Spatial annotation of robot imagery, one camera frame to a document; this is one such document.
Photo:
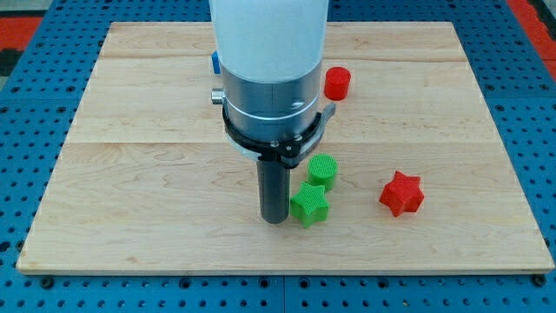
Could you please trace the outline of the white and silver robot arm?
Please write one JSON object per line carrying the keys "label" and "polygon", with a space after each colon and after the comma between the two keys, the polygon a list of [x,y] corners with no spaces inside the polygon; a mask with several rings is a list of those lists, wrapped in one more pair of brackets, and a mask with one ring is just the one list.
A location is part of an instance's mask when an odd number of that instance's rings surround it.
{"label": "white and silver robot arm", "polygon": [[297,163],[318,141],[328,0],[210,0],[228,135]]}

